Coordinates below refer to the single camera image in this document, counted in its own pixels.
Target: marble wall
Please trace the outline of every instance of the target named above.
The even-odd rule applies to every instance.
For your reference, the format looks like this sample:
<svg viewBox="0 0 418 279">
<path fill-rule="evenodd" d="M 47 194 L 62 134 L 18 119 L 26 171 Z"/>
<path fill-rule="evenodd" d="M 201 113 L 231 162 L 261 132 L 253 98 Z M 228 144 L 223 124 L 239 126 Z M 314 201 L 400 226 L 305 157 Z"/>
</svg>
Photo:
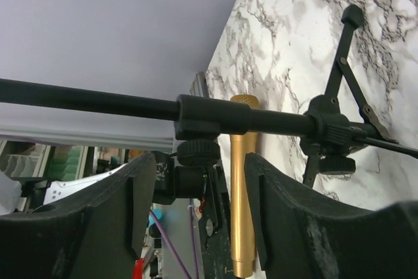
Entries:
<svg viewBox="0 0 418 279">
<path fill-rule="evenodd" d="M 265 109 L 305 112 L 310 99 L 325 90 L 342 30 L 340 17 L 349 3 L 366 14 L 351 45 L 353 72 L 392 136 L 418 147 L 418 0 L 237 0 L 207 71 L 211 96 L 251 93 Z M 339 100 L 351 121 L 362 121 L 345 83 Z M 229 136 L 221 135 L 219 143 L 229 174 Z M 306 157 L 298 139 L 261 135 L 259 152 L 302 180 Z M 418 199 L 418 161 L 377 148 L 353 158 L 355 174 L 320 175 L 314 189 L 372 210 Z"/>
</svg>

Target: black metal pole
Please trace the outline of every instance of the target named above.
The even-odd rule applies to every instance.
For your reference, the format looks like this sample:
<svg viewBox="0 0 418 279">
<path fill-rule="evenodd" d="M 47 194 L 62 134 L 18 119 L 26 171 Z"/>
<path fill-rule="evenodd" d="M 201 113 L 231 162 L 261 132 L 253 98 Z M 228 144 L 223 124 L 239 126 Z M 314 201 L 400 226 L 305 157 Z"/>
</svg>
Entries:
<svg viewBox="0 0 418 279">
<path fill-rule="evenodd" d="M 251 109 L 248 131 L 295 137 L 309 137 L 316 132 L 312 117 L 271 110 Z"/>
<path fill-rule="evenodd" d="M 0 102 L 176 121 L 176 101 L 0 79 Z"/>
<path fill-rule="evenodd" d="M 310 137 L 316 131 L 313 118 L 271 110 L 251 109 L 248 105 L 219 99 L 181 95 L 177 101 L 163 101 L 0 79 L 0 102 L 37 107 L 100 112 L 158 120 L 214 122 L 220 133 L 244 134 L 248 131 Z M 378 137 L 372 125 L 352 123 Z"/>
</svg>

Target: green object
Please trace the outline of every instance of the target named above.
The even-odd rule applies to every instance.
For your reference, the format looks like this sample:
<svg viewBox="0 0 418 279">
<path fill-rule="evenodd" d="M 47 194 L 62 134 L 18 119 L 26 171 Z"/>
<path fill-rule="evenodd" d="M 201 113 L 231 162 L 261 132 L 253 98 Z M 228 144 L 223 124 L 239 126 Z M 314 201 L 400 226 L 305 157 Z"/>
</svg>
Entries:
<svg viewBox="0 0 418 279">
<path fill-rule="evenodd" d="M 81 147 L 73 146 L 63 155 L 62 151 L 59 157 L 53 157 L 48 168 L 46 176 L 52 180 L 72 181 L 77 177 L 78 164 L 80 162 Z"/>
</svg>

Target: gold microphone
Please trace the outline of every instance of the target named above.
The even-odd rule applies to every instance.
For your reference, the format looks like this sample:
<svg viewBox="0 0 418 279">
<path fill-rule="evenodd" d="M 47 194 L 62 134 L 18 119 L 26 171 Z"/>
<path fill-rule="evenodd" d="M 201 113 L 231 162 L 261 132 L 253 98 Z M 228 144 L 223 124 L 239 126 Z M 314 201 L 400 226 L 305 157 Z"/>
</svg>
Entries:
<svg viewBox="0 0 418 279">
<path fill-rule="evenodd" d="M 260 108 L 259 100 L 253 95 L 235 95 L 231 101 Z M 231 135 L 231 255 L 234 275 L 248 278 L 253 274 L 255 260 L 254 226 L 249 211 L 244 162 L 246 154 L 254 153 L 257 133 Z"/>
</svg>

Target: red object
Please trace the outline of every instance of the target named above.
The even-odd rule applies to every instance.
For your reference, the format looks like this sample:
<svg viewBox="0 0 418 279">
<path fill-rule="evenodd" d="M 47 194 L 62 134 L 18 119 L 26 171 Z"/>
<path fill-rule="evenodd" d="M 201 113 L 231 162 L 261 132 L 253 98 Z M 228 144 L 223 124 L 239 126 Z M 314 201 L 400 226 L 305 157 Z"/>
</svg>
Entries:
<svg viewBox="0 0 418 279">
<path fill-rule="evenodd" d="M 206 205 L 206 199 L 202 197 L 201 205 L 199 206 L 199 212 L 203 212 L 204 206 Z"/>
<path fill-rule="evenodd" d="M 142 272 L 144 271 L 144 259 L 138 259 L 135 261 L 135 267 L 133 269 L 132 279 L 142 279 Z"/>
</svg>

